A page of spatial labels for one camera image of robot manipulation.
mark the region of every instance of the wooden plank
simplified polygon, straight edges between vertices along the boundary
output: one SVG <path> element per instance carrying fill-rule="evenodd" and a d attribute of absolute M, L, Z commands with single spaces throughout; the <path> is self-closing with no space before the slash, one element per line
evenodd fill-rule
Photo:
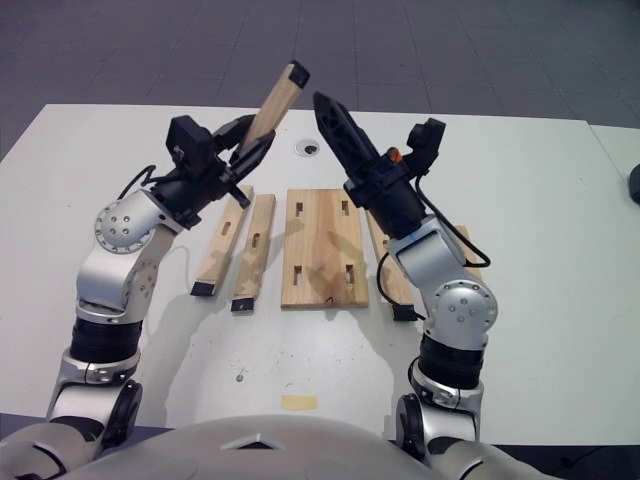
<path fill-rule="evenodd" d="M 251 197 L 253 197 L 252 186 L 241 185 L 240 190 L 251 200 Z M 216 228 L 209 248 L 207 248 L 207 254 L 202 260 L 200 272 L 191 289 L 191 295 L 210 297 L 220 288 L 229 268 L 233 247 L 238 239 L 238 233 L 240 233 L 245 214 L 246 210 L 234 198 L 229 197 L 220 223 Z"/>
<path fill-rule="evenodd" d="M 276 196 L 272 193 L 256 196 L 249 233 L 242 253 L 242 264 L 233 292 L 232 312 L 253 312 L 255 299 L 262 285 L 262 274 L 267 264 L 275 205 Z"/>
<path fill-rule="evenodd" d="M 389 237 L 384 234 L 375 218 L 369 212 L 367 212 L 367 224 L 369 225 L 369 232 L 371 232 L 371 241 L 373 242 L 376 260 L 380 262 L 382 256 L 387 252 Z M 393 258 L 388 258 L 384 262 L 380 280 L 385 293 L 393 300 L 401 305 L 413 305 L 413 293 L 409 279 L 400 270 L 398 263 Z"/>
<path fill-rule="evenodd" d="M 369 303 L 360 214 L 344 190 L 289 190 L 282 307 Z"/>
<path fill-rule="evenodd" d="M 242 141 L 240 152 L 256 138 L 275 130 L 287 111 L 296 101 L 309 80 L 309 72 L 293 60 L 285 68 L 280 78 L 256 114 L 247 136 Z"/>

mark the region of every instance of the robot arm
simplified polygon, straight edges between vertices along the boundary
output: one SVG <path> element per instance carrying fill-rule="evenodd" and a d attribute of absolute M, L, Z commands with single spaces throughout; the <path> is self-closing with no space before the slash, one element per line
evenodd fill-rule
<path fill-rule="evenodd" d="M 320 93 L 313 102 L 318 129 L 347 173 L 345 190 L 389 235 L 389 254 L 427 311 L 420 354 L 409 366 L 415 394 L 401 397 L 396 409 L 396 445 L 446 478 L 551 478 L 478 443 L 480 371 L 497 301 L 465 269 L 460 234 L 437 209 L 427 214 L 419 185 L 409 183 L 428 173 L 445 125 L 415 125 L 407 141 L 412 153 L 391 148 L 381 156 L 344 106 Z"/>
<path fill-rule="evenodd" d="M 275 132 L 241 153 L 236 149 L 229 164 L 219 154 L 245 139 L 252 120 L 238 118 L 211 134 L 188 116 L 172 119 L 166 146 L 175 168 L 143 181 L 155 183 L 150 190 L 123 194 L 98 214 L 96 241 L 77 277 L 73 338 L 62 355 L 47 422 L 0 443 L 2 473 L 54 478 L 129 437 L 142 396 L 131 377 L 160 262 L 210 202 L 230 193 L 249 205 L 237 184 L 262 161 Z"/>

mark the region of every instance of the black cable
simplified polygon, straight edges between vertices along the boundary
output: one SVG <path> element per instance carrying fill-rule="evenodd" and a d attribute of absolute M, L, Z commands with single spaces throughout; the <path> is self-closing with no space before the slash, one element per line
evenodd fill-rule
<path fill-rule="evenodd" d="M 142 180 L 142 184 L 145 185 L 146 183 L 148 183 L 148 180 L 151 178 L 151 174 L 155 169 L 156 169 L 155 165 L 147 165 L 142 170 L 140 170 L 140 172 L 135 177 L 133 177 L 133 179 L 127 184 L 127 186 L 124 187 L 124 190 L 122 190 L 120 195 L 118 195 L 118 200 L 122 200 L 127 195 L 127 193 L 129 193 L 129 190 L 131 190 L 131 187 L 133 187 L 136 184 L 136 182 L 140 180 L 143 176 L 145 178 L 144 180 Z"/>
<path fill-rule="evenodd" d="M 391 298 L 389 295 L 387 295 L 387 292 L 385 292 L 384 289 L 382 288 L 382 266 L 384 265 L 384 261 L 387 258 L 389 258 L 389 252 L 385 252 L 385 254 L 382 256 L 382 258 L 378 262 L 378 270 L 376 271 L 376 284 L 378 285 L 378 291 L 380 292 L 380 295 L 382 295 L 382 298 L 384 298 L 391 305 L 397 307 L 400 304 L 396 302 L 393 298 Z M 424 320 L 424 317 L 420 315 L 418 312 L 414 312 L 414 315 L 416 316 L 416 318 L 419 318 L 420 320 Z"/>
<path fill-rule="evenodd" d="M 563 457 L 560 459 L 560 463 L 562 463 L 562 466 L 556 468 L 555 470 L 553 470 L 550 475 L 555 475 L 556 473 L 562 471 L 562 470 L 567 470 L 569 468 L 573 468 L 576 466 L 576 463 L 578 463 L 581 460 L 584 460 L 587 457 L 590 457 L 591 455 L 593 455 L 594 453 L 596 453 L 598 450 L 602 450 L 603 448 L 605 448 L 604 445 L 601 445 L 599 447 L 594 447 L 591 450 L 583 453 L 582 455 L 578 455 L 576 458 L 568 458 L 568 457 Z"/>
<path fill-rule="evenodd" d="M 177 182 L 185 178 L 182 175 L 178 175 L 175 177 L 168 177 L 166 175 L 163 177 L 152 177 L 151 174 L 155 169 L 156 169 L 155 165 L 147 165 L 142 170 L 140 170 L 140 172 L 135 177 L 133 177 L 133 179 L 127 184 L 127 186 L 124 187 L 124 190 L 122 190 L 120 195 L 118 195 L 118 200 L 122 200 L 127 195 L 127 193 L 129 193 L 129 190 L 131 190 L 131 187 L 133 187 L 136 184 L 136 182 L 140 180 L 142 177 L 144 178 L 140 182 L 140 185 L 142 185 L 143 187 L 145 185 L 149 185 L 150 183 Z"/>
<path fill-rule="evenodd" d="M 438 208 L 433 203 L 429 201 L 429 199 L 426 197 L 426 195 L 420 188 L 420 180 L 422 180 L 423 177 L 424 175 L 416 177 L 416 181 L 415 181 L 415 189 L 416 189 L 416 192 L 418 193 L 418 196 L 420 197 L 420 200 L 422 200 L 424 204 L 431 209 L 431 211 L 435 214 L 435 216 L 438 217 L 438 220 L 444 223 L 445 226 L 449 230 L 451 230 L 451 232 L 458 238 L 458 240 L 460 240 L 464 245 L 466 245 L 469 248 L 469 250 L 471 250 L 473 253 L 475 253 L 482 259 L 482 263 L 474 263 L 474 262 L 470 262 L 468 259 L 465 259 L 464 266 L 475 267 L 475 268 L 486 268 L 489 265 L 491 265 L 491 259 L 489 258 L 489 256 L 486 253 L 484 253 L 482 250 L 480 250 L 478 247 L 476 247 L 473 243 L 471 243 L 471 241 L 468 240 L 464 235 L 462 235 L 462 233 L 460 233 L 460 231 L 453 226 L 453 224 L 447 219 L 447 217 L 445 217 L 444 214 L 440 210 L 438 210 Z"/>

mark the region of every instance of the white table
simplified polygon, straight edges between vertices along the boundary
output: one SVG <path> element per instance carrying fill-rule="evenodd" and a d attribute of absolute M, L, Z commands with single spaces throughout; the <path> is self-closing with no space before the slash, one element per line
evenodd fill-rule
<path fill-rule="evenodd" d="M 94 216 L 141 167 L 172 167 L 164 147 L 170 118 L 189 114 L 215 129 L 249 111 L 49 105 L 40 113 L 0 165 L 0 411 L 44 414 L 70 341 L 75 276 L 91 248 Z M 380 150 L 402 147 L 413 124 L 425 120 L 354 116 Z M 482 372 L 482 440 L 640 443 L 640 222 L 620 174 L 584 122 L 437 118 L 448 127 L 425 191 L 491 255 L 483 275 L 500 303 Z M 317 156 L 293 153 L 302 138 L 320 142 Z M 224 202 L 176 239 L 145 321 L 139 424 L 283 413 L 280 397 L 292 393 L 318 397 L 308 415 L 393 435 L 389 415 L 410 391 L 406 369 L 420 325 L 393 323 L 378 301 L 364 219 L 369 308 L 279 305 L 287 188 L 339 188 L 344 179 L 312 113 L 290 112 L 247 182 L 278 201 L 251 317 L 229 312 L 248 222 L 213 300 L 188 291 Z"/>

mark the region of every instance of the light wood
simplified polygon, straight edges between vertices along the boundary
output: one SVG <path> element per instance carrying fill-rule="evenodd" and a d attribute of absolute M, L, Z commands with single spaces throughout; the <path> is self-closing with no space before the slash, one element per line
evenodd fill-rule
<path fill-rule="evenodd" d="M 250 142 L 269 133 L 271 130 L 275 130 L 287 111 L 291 108 L 291 105 L 293 105 L 293 102 L 295 102 L 300 93 L 302 93 L 302 88 L 289 78 L 294 69 L 298 68 L 303 67 L 294 63 L 290 63 L 285 67 L 280 78 L 269 93 L 269 96 L 262 104 L 262 107 L 260 107 L 260 111 L 253 119 L 247 136 L 242 141 L 242 146 L 240 147 L 241 153 L 242 149 Z"/>
<path fill-rule="evenodd" d="M 369 303 L 360 213 L 344 190 L 289 190 L 283 307 Z"/>
<path fill-rule="evenodd" d="M 260 292 L 262 274 L 269 253 L 275 205 L 276 196 L 273 194 L 256 196 L 249 233 L 242 253 L 242 264 L 233 292 L 234 299 L 256 298 Z"/>
<path fill-rule="evenodd" d="M 252 186 L 241 185 L 240 190 L 251 200 Z M 224 280 L 245 215 L 246 209 L 243 209 L 234 198 L 229 197 L 196 278 L 196 283 L 213 286 L 213 291 L 209 295 L 214 295 Z"/>
<path fill-rule="evenodd" d="M 471 240 L 469 238 L 469 231 L 467 230 L 467 227 L 465 227 L 464 225 L 457 225 L 456 228 L 458 229 L 458 231 L 462 234 L 462 236 L 464 238 L 466 238 L 467 240 Z M 467 260 L 469 260 L 472 263 L 476 263 L 478 261 L 477 255 L 475 253 L 473 253 L 460 240 L 458 240 L 457 238 L 456 238 L 456 240 L 458 241 L 458 245 L 460 245 L 460 248 L 462 248 L 462 251 L 464 252 L 464 256 L 467 258 Z M 476 277 L 482 279 L 482 275 L 480 274 L 480 269 L 479 268 L 467 267 L 467 272 L 469 272 L 472 275 L 475 275 Z"/>
<path fill-rule="evenodd" d="M 389 237 L 384 234 L 378 226 L 378 222 L 369 212 L 367 212 L 367 224 L 369 225 L 369 232 L 371 232 L 371 241 L 373 242 L 376 260 L 380 262 L 382 256 L 387 252 Z M 388 258 L 384 262 L 380 280 L 385 293 L 392 299 L 400 305 L 413 305 L 413 293 L 409 279 L 400 270 L 398 263 L 393 258 Z"/>

